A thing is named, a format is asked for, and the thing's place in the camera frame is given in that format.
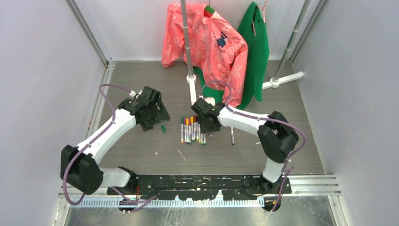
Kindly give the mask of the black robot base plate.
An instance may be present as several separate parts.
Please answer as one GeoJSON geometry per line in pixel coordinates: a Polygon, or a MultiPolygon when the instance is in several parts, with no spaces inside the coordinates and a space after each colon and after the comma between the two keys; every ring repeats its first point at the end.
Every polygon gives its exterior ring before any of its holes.
{"type": "Polygon", "coordinates": [[[262,201],[266,211],[276,211],[282,196],[291,194],[287,177],[269,183],[258,175],[136,175],[125,187],[108,188],[108,195],[134,195],[157,201],[262,201]]]}

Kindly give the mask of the dark green cap marker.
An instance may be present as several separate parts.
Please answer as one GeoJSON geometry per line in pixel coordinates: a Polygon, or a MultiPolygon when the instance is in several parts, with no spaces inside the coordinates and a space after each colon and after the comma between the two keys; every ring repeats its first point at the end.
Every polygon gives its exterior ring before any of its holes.
{"type": "Polygon", "coordinates": [[[234,129],[231,127],[231,145],[235,145],[234,129]]]}

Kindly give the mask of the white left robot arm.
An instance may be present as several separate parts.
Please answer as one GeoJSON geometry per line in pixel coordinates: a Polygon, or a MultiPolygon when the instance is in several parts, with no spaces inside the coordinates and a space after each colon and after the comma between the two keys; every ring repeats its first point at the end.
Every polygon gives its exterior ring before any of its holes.
{"type": "Polygon", "coordinates": [[[144,132],[170,120],[159,91],[145,86],[117,107],[106,123],[76,146],[66,145],[61,151],[60,178],[63,189],[71,185],[85,195],[99,188],[119,188],[125,194],[136,191],[134,172],[124,168],[101,168],[99,163],[110,148],[129,130],[139,125],[144,132]]]}

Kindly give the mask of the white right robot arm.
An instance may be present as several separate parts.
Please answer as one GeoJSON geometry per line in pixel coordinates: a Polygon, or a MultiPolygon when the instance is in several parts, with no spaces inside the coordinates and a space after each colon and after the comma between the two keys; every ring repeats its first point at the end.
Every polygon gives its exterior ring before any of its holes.
{"type": "Polygon", "coordinates": [[[269,194],[279,188],[279,179],[288,156],[299,141],[297,128],[289,124],[280,112],[250,113],[223,102],[212,105],[202,98],[191,109],[199,116],[201,131],[205,133],[218,132],[221,127],[231,127],[256,136],[267,157],[261,187],[269,194]]]}

